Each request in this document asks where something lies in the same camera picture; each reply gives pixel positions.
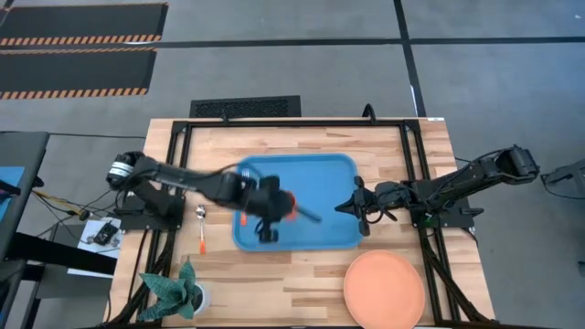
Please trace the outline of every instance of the blue object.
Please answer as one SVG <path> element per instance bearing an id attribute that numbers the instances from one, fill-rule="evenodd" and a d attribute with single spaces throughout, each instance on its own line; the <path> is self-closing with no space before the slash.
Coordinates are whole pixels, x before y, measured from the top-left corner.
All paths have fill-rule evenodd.
<path id="1" fill-rule="evenodd" d="M 0 180 L 3 180 L 11 186 L 18 186 L 20 177 L 25 172 L 25 167 L 0 167 Z M 4 201 L 0 201 L 0 221 L 4 218 L 4 213 L 8 209 L 11 197 Z"/>
<path id="2" fill-rule="evenodd" d="M 248 216 L 247 224 L 240 223 L 241 213 L 233 219 L 233 238 L 246 251 L 284 251 L 311 249 L 350 249 L 359 244 L 354 216 L 336 212 L 335 207 L 346 202 L 356 189 L 356 164 L 344 154 L 301 154 L 251 156 L 238 165 L 238 173 L 248 170 L 250 177 L 259 174 L 278 175 L 281 189 L 291 191 L 296 203 L 322 218 L 315 223 L 302 214 L 295 220 L 283 218 L 272 224 L 279 232 L 276 243 L 260 244 L 254 232 L 259 218 Z"/>

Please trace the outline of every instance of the white pot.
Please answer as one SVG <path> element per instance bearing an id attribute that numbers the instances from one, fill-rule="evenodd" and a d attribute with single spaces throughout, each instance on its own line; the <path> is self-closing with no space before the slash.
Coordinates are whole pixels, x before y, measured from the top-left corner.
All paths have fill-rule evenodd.
<path id="1" fill-rule="evenodd" d="M 201 301 L 201 305 L 199 305 L 199 307 L 193 313 L 193 316 L 202 313 L 211 304 L 211 293 L 209 292 L 209 290 L 207 290 L 204 286 L 202 286 L 199 283 L 195 283 L 195 285 L 201 290 L 203 300 Z"/>

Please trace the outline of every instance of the black metal frame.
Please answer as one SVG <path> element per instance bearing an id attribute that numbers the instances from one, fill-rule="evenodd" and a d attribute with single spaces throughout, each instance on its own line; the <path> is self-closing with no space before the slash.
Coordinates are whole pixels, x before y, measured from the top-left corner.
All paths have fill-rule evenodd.
<path id="1" fill-rule="evenodd" d="M 426 154 L 424 151 L 423 141 L 422 141 L 422 134 L 420 131 L 420 123 L 417 119 L 404 119 L 404 120 L 389 120 L 389 119 L 378 119 L 376 114 L 374 113 L 373 109 L 369 104 L 364 109 L 362 114 L 363 117 L 368 118 L 366 119 L 355 119 L 355 120 L 233 120 L 233 121 L 213 121 L 213 122 L 190 122 L 190 121 L 176 121 L 173 122 L 173 128 L 171 132 L 171 139 L 169 142 L 169 149 L 166 157 L 166 162 L 168 164 L 173 163 L 173 158 L 176 153 L 176 141 L 178 140 L 178 135 L 183 133 L 185 135 L 183 139 L 183 148 L 181 150 L 181 155 L 179 159 L 179 166 L 186 167 L 187 159 L 189 156 L 189 146 L 191 144 L 193 130 L 196 128 L 236 128 L 236 127 L 396 127 L 400 131 L 400 139 L 402 142 L 402 150 L 404 153 L 404 159 L 406 163 L 406 169 L 408 174 L 409 180 L 417 179 L 415 175 L 414 169 L 414 162 L 412 159 L 412 152 L 410 150 L 409 144 L 409 132 L 412 132 L 415 139 L 415 144 L 417 146 L 417 154 L 420 162 L 420 167 L 422 171 L 422 178 L 423 179 L 430 179 L 431 174 L 429 170 L 429 166 L 427 163 Z M 415 223 L 419 222 L 416 218 L 412 219 L 413 227 L 419 232 L 419 240 L 420 240 L 420 247 L 421 251 L 423 248 L 423 241 L 427 239 L 427 232 L 426 228 L 421 225 L 414 225 Z M 175 231 L 170 231 L 169 234 L 175 235 Z M 153 233 L 153 240 L 151 241 L 150 249 L 149 249 L 149 257 L 147 261 L 146 271 L 150 271 L 154 266 L 154 258 L 157 253 L 157 247 L 159 242 L 160 231 L 154 231 Z M 447 251 L 445 248 L 444 237 L 441 232 L 441 228 L 436 228 L 436 233 L 434 234 L 435 243 L 437 245 L 437 251 L 439 254 L 439 260 L 441 262 L 442 267 L 451 275 L 451 270 L 449 266 L 449 260 L 447 258 Z M 425 269 L 425 276 L 427 279 L 427 284 L 429 287 L 429 296 L 431 300 L 431 308 L 433 314 L 433 320 L 436 324 L 443 323 L 444 320 L 441 315 L 441 303 L 439 300 L 439 293 L 437 289 L 437 283 L 435 281 L 434 270 L 432 265 L 423 257 L 424 269 Z M 168 263 L 164 266 L 163 275 L 168 276 L 170 270 L 170 258 Z M 456 301 L 454 300 L 452 294 L 447 292 L 447 297 L 449 300 L 449 307 L 451 313 L 451 320 L 458 322 L 461 320 L 459 315 L 459 309 L 457 306 Z M 147 296 L 143 300 L 143 305 L 145 307 Z M 153 327 L 157 327 L 160 325 L 161 321 L 153 322 Z"/>

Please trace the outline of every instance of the white paper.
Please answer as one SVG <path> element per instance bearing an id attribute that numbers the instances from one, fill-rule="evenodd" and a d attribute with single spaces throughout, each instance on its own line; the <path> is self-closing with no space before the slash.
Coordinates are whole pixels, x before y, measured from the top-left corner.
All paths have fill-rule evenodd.
<path id="1" fill-rule="evenodd" d="M 110 221 L 112 221 L 111 224 L 114 225 L 116 228 L 120 228 L 120 224 L 122 222 L 117 218 L 102 218 L 101 220 L 88 220 L 85 224 L 85 228 L 83 229 L 83 234 L 81 234 L 81 241 L 87 241 L 88 237 L 90 237 L 90 236 L 95 237 L 95 235 L 98 234 L 98 232 L 100 231 L 101 227 L 105 223 L 108 223 Z M 122 237 L 123 237 L 123 235 L 122 235 L 121 230 L 118 230 L 118 232 L 116 232 L 116 234 L 112 237 L 112 240 L 117 239 L 120 241 L 120 242 L 118 242 L 118 245 L 116 247 L 114 247 L 112 245 L 112 240 L 111 240 L 111 242 L 106 246 L 100 246 L 97 243 L 87 244 L 87 243 L 83 243 L 80 241 L 77 244 L 77 248 L 84 249 L 87 251 L 92 251 L 92 252 L 100 252 L 100 251 L 105 251 L 105 250 L 117 248 L 116 250 L 110 250 L 107 252 L 100 252 L 100 254 L 118 259 L 118 255 L 120 254 L 120 246 L 122 245 Z M 100 277 L 100 278 L 113 278 L 113 275 L 110 275 L 110 274 L 103 274 L 103 273 L 92 272 L 92 271 L 83 271 L 83 270 L 77 270 L 77 269 L 67 269 L 67 274 L 85 275 L 85 276 Z"/>

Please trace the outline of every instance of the orange plate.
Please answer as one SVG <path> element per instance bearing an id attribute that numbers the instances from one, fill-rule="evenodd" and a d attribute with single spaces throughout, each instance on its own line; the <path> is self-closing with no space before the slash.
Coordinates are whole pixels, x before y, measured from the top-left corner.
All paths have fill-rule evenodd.
<path id="1" fill-rule="evenodd" d="M 410 329 L 424 311 L 417 271 L 401 256 L 373 250 L 349 267 L 344 283 L 347 309 L 365 329 Z"/>

